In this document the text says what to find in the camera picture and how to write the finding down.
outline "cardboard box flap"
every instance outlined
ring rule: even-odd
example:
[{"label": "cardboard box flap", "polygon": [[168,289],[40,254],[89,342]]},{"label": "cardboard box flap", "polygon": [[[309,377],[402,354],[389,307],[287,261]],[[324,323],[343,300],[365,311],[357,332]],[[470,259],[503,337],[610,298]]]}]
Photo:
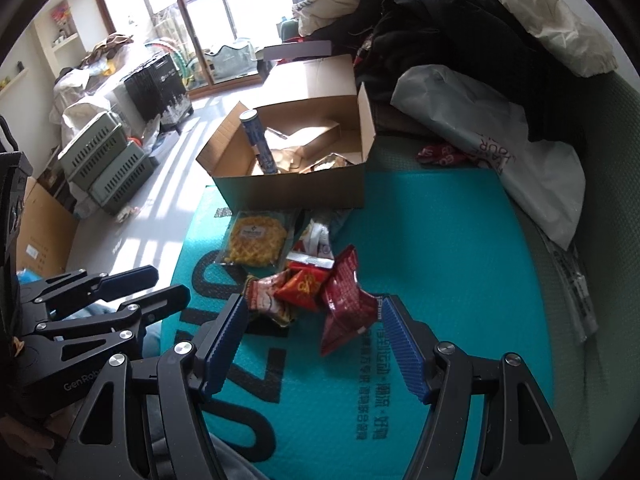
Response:
[{"label": "cardboard box flap", "polygon": [[260,106],[343,95],[356,95],[348,54],[276,66],[262,86]]},{"label": "cardboard box flap", "polygon": [[240,127],[240,114],[248,109],[239,102],[200,150],[196,160],[211,176],[213,176],[213,171],[229,146],[236,130]]},{"label": "cardboard box flap", "polygon": [[364,85],[360,86],[360,92],[358,92],[358,111],[360,112],[362,160],[367,160],[371,147],[373,146],[373,141],[376,140],[376,127],[373,124],[369,97],[367,96],[367,90]]}]

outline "floor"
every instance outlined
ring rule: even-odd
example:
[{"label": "floor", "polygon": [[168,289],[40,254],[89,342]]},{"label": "floor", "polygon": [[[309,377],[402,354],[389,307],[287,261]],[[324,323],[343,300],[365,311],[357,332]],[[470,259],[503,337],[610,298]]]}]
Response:
[{"label": "floor", "polygon": [[129,203],[139,213],[122,224],[102,210],[82,220],[67,270],[115,274],[153,265],[160,275],[154,289],[168,286],[202,192],[212,184],[196,156],[238,101],[260,104],[261,90],[253,86],[195,101],[178,143]]}]

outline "stacked crate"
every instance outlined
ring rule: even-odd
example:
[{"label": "stacked crate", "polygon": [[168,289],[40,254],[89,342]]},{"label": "stacked crate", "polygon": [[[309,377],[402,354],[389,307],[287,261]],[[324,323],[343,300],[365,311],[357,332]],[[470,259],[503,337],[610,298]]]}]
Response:
[{"label": "stacked crate", "polygon": [[98,114],[58,155],[73,182],[109,214],[115,215],[151,176],[152,160],[127,141],[114,114]]}]

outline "shelf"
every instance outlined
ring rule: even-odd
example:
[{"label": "shelf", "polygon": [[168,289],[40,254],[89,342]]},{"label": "shelf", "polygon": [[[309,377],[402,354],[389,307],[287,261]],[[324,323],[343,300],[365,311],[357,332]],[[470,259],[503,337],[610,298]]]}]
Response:
[{"label": "shelf", "polygon": [[2,98],[2,96],[4,96],[4,93],[6,91],[8,91],[9,88],[11,88],[15,82],[20,81],[20,79],[22,79],[24,77],[24,75],[29,71],[28,68],[25,68],[22,72],[20,72],[16,77],[14,77],[13,79],[11,79],[11,81],[9,81],[9,84],[7,86],[5,86],[2,90],[0,90],[0,99]]},{"label": "shelf", "polygon": [[56,52],[56,51],[60,50],[62,47],[67,46],[73,40],[77,40],[78,38],[79,38],[79,36],[78,36],[78,33],[76,32],[75,34],[72,34],[71,36],[66,38],[66,40],[63,40],[62,43],[59,43],[57,45],[52,46],[51,49],[52,49],[53,52]]}]

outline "yellow object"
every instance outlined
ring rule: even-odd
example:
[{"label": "yellow object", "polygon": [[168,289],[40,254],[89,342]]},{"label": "yellow object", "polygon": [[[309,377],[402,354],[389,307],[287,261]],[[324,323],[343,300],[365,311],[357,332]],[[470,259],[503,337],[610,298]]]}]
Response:
[{"label": "yellow object", "polygon": [[287,238],[283,225],[270,216],[247,216],[236,220],[229,237],[228,264],[267,267],[276,264]]}]

